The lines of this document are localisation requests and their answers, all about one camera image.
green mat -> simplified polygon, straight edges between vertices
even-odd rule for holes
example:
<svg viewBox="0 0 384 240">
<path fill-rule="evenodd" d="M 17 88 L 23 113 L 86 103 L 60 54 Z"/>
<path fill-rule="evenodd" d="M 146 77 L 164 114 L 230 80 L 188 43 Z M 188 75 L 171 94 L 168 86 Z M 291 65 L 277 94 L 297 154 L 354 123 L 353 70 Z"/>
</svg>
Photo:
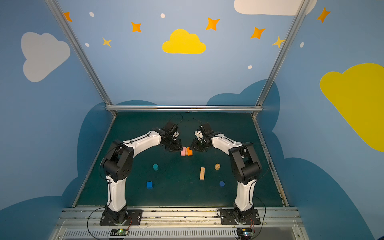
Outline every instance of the green mat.
<svg viewBox="0 0 384 240">
<path fill-rule="evenodd" d="M 107 182 L 99 176 L 99 165 L 112 141 L 130 140 L 149 132 L 154 127 L 162 128 L 175 113 L 120 112 L 105 141 L 95 166 L 77 202 L 78 205 L 105 205 L 108 199 Z M 248 113 L 181 113 L 184 117 L 179 124 L 183 146 L 190 146 L 199 123 L 209 122 L 214 131 L 224 133 L 238 142 L 260 143 L 252 118 Z M 174 116 L 178 123 L 180 115 Z M 267 171 L 262 146 L 254 144 L 263 166 Z M 215 164 L 221 165 L 215 170 Z M 158 164 L 154 171 L 153 164 Z M 205 167 L 205 180 L 199 180 L 200 168 Z M 153 189 L 146 183 L 152 181 Z M 229 157 L 224 152 L 211 148 L 208 152 L 193 152 L 193 156 L 180 156 L 179 152 L 166 152 L 155 146 L 134 158 L 132 172 L 126 181 L 128 206 L 217 206 L 232 207 L 237 194 Z M 280 195 L 270 171 L 255 185 L 254 196 L 259 197 L 267 207 L 282 207 Z M 263 205 L 254 199 L 256 207 Z"/>
</svg>

yellow star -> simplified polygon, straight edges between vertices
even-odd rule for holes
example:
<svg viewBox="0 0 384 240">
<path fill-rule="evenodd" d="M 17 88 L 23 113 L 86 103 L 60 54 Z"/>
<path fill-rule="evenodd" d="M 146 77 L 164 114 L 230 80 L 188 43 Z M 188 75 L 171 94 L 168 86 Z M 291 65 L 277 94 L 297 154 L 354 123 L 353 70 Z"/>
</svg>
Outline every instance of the yellow star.
<svg viewBox="0 0 384 240">
<path fill-rule="evenodd" d="M 278 36 L 278 37 L 277 37 L 277 42 L 274 43 L 274 44 L 272 44 L 272 46 L 273 46 L 273 45 L 277 45 L 277 46 L 279 46 L 279 48 L 280 48 L 281 43 L 284 42 L 284 41 L 285 41 L 285 39 L 281 40 L 281 39 L 280 39 L 280 36 Z"/>
<path fill-rule="evenodd" d="M 72 19 L 70 18 L 70 12 L 68 12 L 68 13 L 64 13 L 64 16 L 65 16 L 65 18 L 66 18 L 68 21 L 72 22 Z"/>
<path fill-rule="evenodd" d="M 141 30 L 140 30 L 141 23 L 134 24 L 133 22 L 131 22 L 131 24 L 133 26 L 132 32 L 137 31 L 137 32 L 141 33 Z"/>
<path fill-rule="evenodd" d="M 251 36 L 251 39 L 253 38 L 258 38 L 260 39 L 262 37 L 262 33 L 264 32 L 265 28 L 264 29 L 258 29 L 258 28 L 255 28 L 255 32 L 253 33 L 253 35 Z"/>
<path fill-rule="evenodd" d="M 317 18 L 317 20 L 321 20 L 321 23 L 324 22 L 325 18 L 328 16 L 328 14 L 330 14 L 331 12 L 328 12 L 327 10 L 323 10 L 323 12 L 321 13 L 321 15 Z"/>
<path fill-rule="evenodd" d="M 216 25 L 217 23 L 219 22 L 220 19 L 216 19 L 216 20 L 212 20 L 210 18 L 208 18 L 208 26 L 207 26 L 207 29 L 213 29 L 216 31 Z"/>
<path fill-rule="evenodd" d="M 108 45 L 109 47 L 111 47 L 111 46 L 109 45 L 109 43 L 110 43 L 110 41 L 112 41 L 112 40 L 107 41 L 107 40 L 105 40 L 104 38 L 103 38 L 103 40 L 104 40 L 103 45 Z"/>
</svg>

